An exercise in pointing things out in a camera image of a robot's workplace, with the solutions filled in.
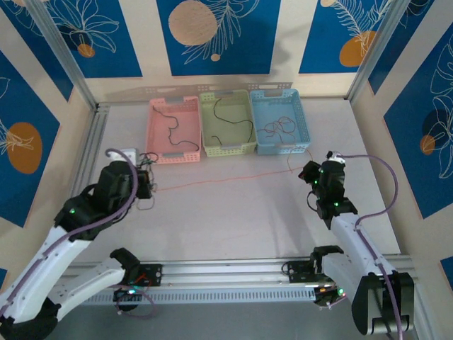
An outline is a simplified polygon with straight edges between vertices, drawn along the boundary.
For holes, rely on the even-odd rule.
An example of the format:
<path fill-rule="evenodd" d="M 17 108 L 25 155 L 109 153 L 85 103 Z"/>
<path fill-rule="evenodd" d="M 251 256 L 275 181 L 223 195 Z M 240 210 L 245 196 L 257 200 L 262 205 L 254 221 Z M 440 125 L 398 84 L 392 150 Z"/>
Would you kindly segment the pink perforated plastic basket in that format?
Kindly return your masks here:
<path fill-rule="evenodd" d="M 197 96 L 155 98 L 149 102 L 145 153 L 157 164 L 199 162 L 202 147 Z"/>

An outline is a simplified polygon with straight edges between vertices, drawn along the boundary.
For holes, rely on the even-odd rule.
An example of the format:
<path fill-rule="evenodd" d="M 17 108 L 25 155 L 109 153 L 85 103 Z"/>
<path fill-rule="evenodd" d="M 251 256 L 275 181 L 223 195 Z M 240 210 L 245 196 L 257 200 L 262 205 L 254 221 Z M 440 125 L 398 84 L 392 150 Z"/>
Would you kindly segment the blue perforated plastic basket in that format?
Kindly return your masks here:
<path fill-rule="evenodd" d="M 259 155 L 306 151 L 311 136 L 298 90 L 253 90 L 250 100 Z"/>

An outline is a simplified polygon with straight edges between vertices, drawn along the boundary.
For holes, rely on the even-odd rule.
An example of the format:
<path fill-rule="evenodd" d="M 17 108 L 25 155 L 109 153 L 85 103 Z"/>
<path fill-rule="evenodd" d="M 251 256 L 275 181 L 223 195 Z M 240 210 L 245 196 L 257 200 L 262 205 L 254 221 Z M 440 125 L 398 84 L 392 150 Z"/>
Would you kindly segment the green perforated plastic basket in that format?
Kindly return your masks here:
<path fill-rule="evenodd" d="M 205 92 L 199 99 L 202 145 L 208 157 L 255 152 L 256 133 L 246 90 Z"/>

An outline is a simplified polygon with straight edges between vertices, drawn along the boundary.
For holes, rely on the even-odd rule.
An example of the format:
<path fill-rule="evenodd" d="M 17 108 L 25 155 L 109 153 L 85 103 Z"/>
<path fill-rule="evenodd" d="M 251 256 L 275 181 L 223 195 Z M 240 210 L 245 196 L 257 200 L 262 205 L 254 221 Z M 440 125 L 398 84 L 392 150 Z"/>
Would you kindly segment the aluminium table side rail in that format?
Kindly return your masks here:
<path fill-rule="evenodd" d="M 76 168 L 71 196 L 75 196 L 90 184 L 96 159 L 101 147 L 103 133 L 108 119 L 110 106 L 100 103 L 88 126 L 86 140 L 83 143 L 79 165 Z"/>

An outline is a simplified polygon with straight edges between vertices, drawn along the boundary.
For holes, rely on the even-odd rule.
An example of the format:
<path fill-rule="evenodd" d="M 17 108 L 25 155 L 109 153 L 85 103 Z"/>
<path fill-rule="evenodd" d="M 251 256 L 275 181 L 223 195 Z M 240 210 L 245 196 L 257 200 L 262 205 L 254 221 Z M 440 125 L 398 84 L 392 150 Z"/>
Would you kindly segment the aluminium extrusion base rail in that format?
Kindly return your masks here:
<path fill-rule="evenodd" d="M 277 285 L 289 283 L 283 272 L 289 259 L 216 261 L 157 261 L 162 265 L 163 286 Z"/>

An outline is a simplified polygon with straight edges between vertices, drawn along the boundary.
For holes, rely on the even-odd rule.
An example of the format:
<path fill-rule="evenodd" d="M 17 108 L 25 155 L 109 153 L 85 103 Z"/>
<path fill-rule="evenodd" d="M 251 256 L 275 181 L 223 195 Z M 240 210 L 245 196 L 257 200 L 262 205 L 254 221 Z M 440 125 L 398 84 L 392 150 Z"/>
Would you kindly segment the aluminium frame post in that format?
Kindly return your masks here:
<path fill-rule="evenodd" d="M 50 46 L 55 57 L 58 59 L 65 73 L 74 87 L 79 91 L 82 99 L 90 109 L 98 108 L 98 103 L 91 93 L 85 77 L 76 63 L 73 54 L 64 41 L 55 22 L 41 0 L 24 0 L 25 7 L 35 21 L 47 44 Z"/>
<path fill-rule="evenodd" d="M 391 35 L 396 29 L 409 1 L 410 0 L 391 0 L 389 3 L 389 9 L 383 17 L 372 44 L 369 47 L 362 64 L 358 68 L 351 87 L 348 90 L 347 96 L 345 97 L 350 104 L 355 102 L 362 88 L 367 84 L 372 70 L 382 55 Z"/>
<path fill-rule="evenodd" d="M 418 340 L 432 340 L 428 311 L 423 304 L 418 284 L 414 285 L 414 327 Z"/>

